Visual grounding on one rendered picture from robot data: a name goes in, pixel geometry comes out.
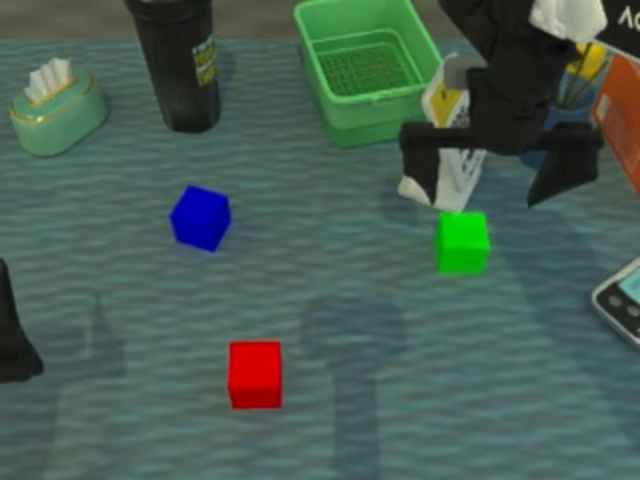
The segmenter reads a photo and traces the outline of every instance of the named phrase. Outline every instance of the robotic arm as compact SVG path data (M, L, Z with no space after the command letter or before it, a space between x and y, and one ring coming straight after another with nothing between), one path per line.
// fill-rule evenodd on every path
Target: robotic arm
M540 136L576 42L607 25L601 0L439 0L484 58L467 72L472 137L514 155Z

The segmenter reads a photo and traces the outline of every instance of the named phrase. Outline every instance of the yellow flower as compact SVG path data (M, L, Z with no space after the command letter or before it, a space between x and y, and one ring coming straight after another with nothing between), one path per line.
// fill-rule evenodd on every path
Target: yellow flower
M587 49L586 43L578 44L578 51L584 54ZM579 72L581 77L586 79L590 79L598 69L604 64L607 59L607 49L599 43L591 44L591 49L589 50L589 55L582 65L582 69ZM578 66L580 66L580 60L576 63L572 63L567 67L567 72L576 73Z

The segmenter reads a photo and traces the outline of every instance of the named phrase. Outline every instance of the cube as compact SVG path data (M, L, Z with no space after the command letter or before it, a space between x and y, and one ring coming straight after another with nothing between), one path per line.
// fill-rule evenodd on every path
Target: cube
M227 394L234 410L282 407L282 351L275 340L229 344Z
M231 225L229 198L189 185L169 218L177 242L215 252Z
M435 249L438 273L483 273L491 249L485 214L440 213Z

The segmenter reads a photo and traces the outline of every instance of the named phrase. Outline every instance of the tissue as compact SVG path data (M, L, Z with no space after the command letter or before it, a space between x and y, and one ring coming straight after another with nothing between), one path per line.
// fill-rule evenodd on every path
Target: tissue
M42 103L64 90L72 81L71 62L52 58L29 75L24 93L33 103Z

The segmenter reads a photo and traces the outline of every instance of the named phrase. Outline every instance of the green plastic basket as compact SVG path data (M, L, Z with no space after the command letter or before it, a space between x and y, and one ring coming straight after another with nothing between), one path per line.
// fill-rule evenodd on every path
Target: green plastic basket
M424 119L442 57L411 0L307 0L294 18L311 92L339 148L398 138Z

